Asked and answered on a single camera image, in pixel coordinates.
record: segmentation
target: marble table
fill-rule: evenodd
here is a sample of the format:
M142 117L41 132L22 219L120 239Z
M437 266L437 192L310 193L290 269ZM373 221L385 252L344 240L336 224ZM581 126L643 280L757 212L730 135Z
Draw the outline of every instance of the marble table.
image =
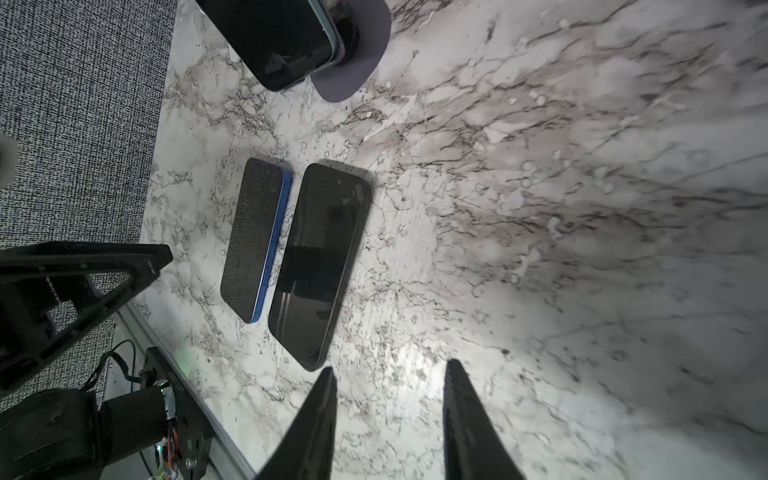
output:
M220 298L240 178L295 172L283 245L327 158L375 186L327 361L334 478L442 478L454 357L529 479L765 478L768 5L389 5L341 104L265 91L178 7L142 233L174 262L137 302L253 467L317 372Z

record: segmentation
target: phone screen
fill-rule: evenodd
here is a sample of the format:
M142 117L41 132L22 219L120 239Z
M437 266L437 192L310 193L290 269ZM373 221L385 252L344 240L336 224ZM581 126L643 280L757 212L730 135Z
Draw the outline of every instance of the phone screen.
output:
M318 0L197 0L257 80L272 91L289 87L335 54L310 2Z
M360 177L308 166L270 309L270 332L310 372L327 354L371 201Z

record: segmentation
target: gray carpet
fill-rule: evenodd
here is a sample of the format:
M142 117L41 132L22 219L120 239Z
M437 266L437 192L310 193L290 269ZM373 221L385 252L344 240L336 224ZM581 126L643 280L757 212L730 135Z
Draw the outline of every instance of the gray carpet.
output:
M138 242L175 12L173 0L0 0L0 133L18 141L14 180L0 189L0 248ZM63 326L73 309L54 317ZM91 332L0 411L80 386L113 328Z

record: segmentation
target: white marble tabletop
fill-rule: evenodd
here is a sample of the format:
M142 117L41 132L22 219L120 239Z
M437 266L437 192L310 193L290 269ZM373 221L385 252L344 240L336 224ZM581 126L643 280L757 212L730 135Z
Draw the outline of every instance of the white marble tabletop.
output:
M284 242L329 158L375 184L334 478L442 478L453 357L529 479L765 478L766 2L389 4L341 104L264 91L179 4L142 233L174 262L138 304L253 467L318 373L220 298L240 178L295 172Z

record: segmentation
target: blue phone edge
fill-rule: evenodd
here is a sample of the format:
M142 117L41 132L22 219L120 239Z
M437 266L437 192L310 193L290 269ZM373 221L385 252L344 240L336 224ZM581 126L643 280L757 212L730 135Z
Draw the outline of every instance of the blue phone edge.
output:
M280 187L280 198L277 201L275 220L272 223L270 245L266 249L264 268L261 270L261 280L259 281L259 293L256 296L256 305L253 307L253 315L250 317L248 323L258 322L259 317L261 316L261 310L264 307L264 297L266 296L266 290L270 286L270 276L272 275L275 253L277 252L277 242L280 239L280 229L283 227L283 217L285 217L288 196L290 195L290 186L293 182L293 176L291 175L290 170L283 167L280 167L280 170L283 172L283 185Z

